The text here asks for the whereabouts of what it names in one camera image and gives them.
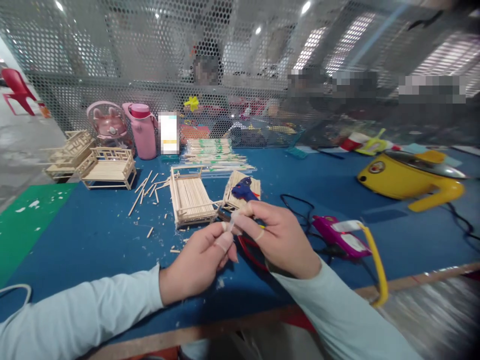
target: miniature wooden bed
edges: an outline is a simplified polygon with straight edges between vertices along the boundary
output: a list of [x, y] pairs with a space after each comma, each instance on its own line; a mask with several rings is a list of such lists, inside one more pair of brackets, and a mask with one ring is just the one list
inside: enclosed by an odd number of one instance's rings
[[63, 147], [41, 149], [46, 152], [50, 165], [43, 172], [52, 180], [70, 178], [77, 167], [90, 155], [95, 139], [86, 130], [66, 131], [67, 140]]
[[[235, 196], [232, 195], [232, 189], [235, 185], [239, 183], [240, 180], [243, 178], [247, 178], [248, 176], [242, 174], [240, 171], [233, 171], [226, 183], [225, 192], [223, 193], [223, 201], [221, 203], [221, 207], [229, 212], [233, 212], [237, 209], [240, 209], [243, 205], [247, 202], [243, 199], [237, 199]], [[258, 195], [258, 200], [260, 200], [260, 180], [251, 178], [251, 185], [250, 189], [254, 194]]]
[[[210, 200], [202, 182], [202, 168], [201, 165], [170, 168], [171, 202], [177, 228], [191, 224], [211, 223], [218, 215], [222, 201]], [[181, 169], [199, 169], [199, 173], [180, 174]]]
[[[132, 189], [137, 175], [131, 150], [119, 147], [93, 147], [91, 154], [77, 168], [80, 180], [87, 189], [123, 188]], [[95, 182], [123, 183], [122, 185], [94, 185]]]

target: table edge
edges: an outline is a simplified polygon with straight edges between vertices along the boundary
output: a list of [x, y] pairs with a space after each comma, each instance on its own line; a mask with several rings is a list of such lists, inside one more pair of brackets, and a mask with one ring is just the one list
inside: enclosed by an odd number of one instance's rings
[[[464, 275], [480, 270], [480, 262], [452, 266], [437, 271], [402, 277], [388, 282], [388, 291], [399, 291], [428, 283], [433, 283], [448, 278]], [[355, 290], [365, 299], [374, 299], [378, 296], [376, 286], [361, 287]], [[167, 331], [150, 336], [141, 337], [98, 348], [95, 352], [85, 357], [88, 360], [122, 360], [162, 349], [179, 346], [195, 340], [215, 338], [239, 329], [251, 328], [270, 322], [302, 314], [296, 304], [280, 307], [273, 310], [255, 313], [241, 318], [233, 318], [214, 322], [206, 325], [191, 326], [178, 330]]]

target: sleeve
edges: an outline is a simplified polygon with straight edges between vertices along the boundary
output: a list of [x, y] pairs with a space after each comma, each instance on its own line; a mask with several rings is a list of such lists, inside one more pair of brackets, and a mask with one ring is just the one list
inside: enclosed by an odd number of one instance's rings
[[421, 359], [407, 340], [322, 260], [318, 275], [272, 275], [301, 307], [334, 359]]
[[84, 282], [0, 324], [5, 359], [76, 359], [163, 308], [159, 269]]

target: person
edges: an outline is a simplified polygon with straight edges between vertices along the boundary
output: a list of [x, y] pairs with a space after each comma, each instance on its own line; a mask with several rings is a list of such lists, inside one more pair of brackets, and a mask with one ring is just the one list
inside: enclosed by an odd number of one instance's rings
[[[250, 201], [234, 233], [254, 239], [271, 274], [307, 315], [333, 359], [420, 359], [400, 332], [313, 251], [289, 210]], [[264, 221], [262, 229], [251, 217]], [[196, 231], [173, 264], [84, 282], [0, 324], [3, 359], [76, 359], [142, 318], [206, 290], [237, 250], [226, 223]]]

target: metal mesh partition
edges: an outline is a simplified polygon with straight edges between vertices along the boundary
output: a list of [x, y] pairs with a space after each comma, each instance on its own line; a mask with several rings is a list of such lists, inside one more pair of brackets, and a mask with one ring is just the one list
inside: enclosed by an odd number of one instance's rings
[[[470, 12], [414, 0], [16, 0], [0, 3], [0, 34], [63, 131], [92, 131], [86, 109], [106, 100], [182, 112], [237, 147], [286, 146], [302, 130], [328, 146], [382, 127], [397, 142], [476, 144]], [[409, 75], [463, 77], [405, 94]]]

